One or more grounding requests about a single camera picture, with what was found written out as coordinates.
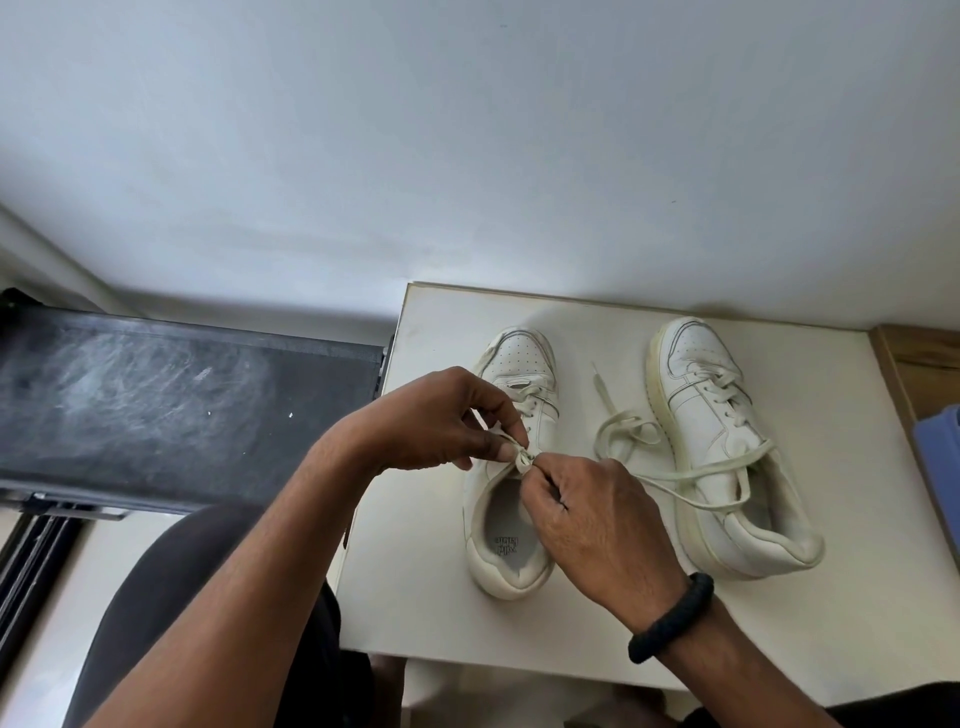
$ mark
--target left hand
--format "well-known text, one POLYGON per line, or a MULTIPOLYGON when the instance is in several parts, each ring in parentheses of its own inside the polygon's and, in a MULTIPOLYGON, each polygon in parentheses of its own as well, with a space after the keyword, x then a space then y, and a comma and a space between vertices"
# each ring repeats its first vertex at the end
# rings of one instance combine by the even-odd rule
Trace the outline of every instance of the left hand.
POLYGON ((362 438, 379 470, 453 463, 468 471, 471 457, 513 460, 516 447, 481 427, 471 409, 488 427, 500 423, 525 448, 530 444, 511 399, 462 367, 415 379, 347 416, 339 427, 362 438))

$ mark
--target black wristband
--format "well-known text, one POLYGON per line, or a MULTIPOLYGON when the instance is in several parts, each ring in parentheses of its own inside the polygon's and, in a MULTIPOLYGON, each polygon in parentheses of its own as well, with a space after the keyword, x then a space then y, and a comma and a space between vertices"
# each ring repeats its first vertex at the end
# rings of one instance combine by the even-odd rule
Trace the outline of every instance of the black wristband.
POLYGON ((690 574, 690 588, 673 609, 655 621, 646 632, 634 635, 627 647, 630 661, 639 665, 656 655, 688 630, 707 610, 713 597, 713 578, 699 571, 690 574))

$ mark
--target forearm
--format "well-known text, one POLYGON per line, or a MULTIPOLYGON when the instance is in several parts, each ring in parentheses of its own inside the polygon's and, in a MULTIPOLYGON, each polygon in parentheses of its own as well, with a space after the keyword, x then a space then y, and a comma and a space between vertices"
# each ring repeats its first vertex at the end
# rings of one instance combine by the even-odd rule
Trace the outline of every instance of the forearm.
POLYGON ((276 501, 88 723, 269 726, 350 514, 375 474, 350 422, 276 501))
POLYGON ((724 728, 836 728, 740 631, 719 600, 660 661, 724 728))

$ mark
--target right hand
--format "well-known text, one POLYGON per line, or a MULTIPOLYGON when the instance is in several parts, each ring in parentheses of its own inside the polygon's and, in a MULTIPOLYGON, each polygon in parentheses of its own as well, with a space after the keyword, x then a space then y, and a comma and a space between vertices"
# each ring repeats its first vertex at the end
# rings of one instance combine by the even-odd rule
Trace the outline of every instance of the right hand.
POLYGON ((524 476, 520 496, 573 585, 634 634, 684 595, 689 579, 660 509, 620 463, 543 453, 524 476))

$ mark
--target leg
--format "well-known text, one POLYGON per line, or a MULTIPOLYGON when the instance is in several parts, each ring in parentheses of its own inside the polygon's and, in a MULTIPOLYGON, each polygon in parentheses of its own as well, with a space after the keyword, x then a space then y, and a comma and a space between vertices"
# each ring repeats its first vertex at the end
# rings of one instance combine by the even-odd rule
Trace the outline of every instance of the leg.
MULTIPOLYGON (((187 516, 147 549, 121 585, 87 653, 64 728, 80 728, 204 586, 260 517, 225 504, 187 516)), ((287 674, 277 726, 366 725, 370 661, 339 647, 340 608, 324 584, 287 674)))
MULTIPOLYGON (((933 683, 907 691, 828 708, 844 728, 922 725, 947 728, 960 724, 960 683, 933 683)), ((684 728, 712 728, 716 722, 698 708, 682 723, 684 728)))

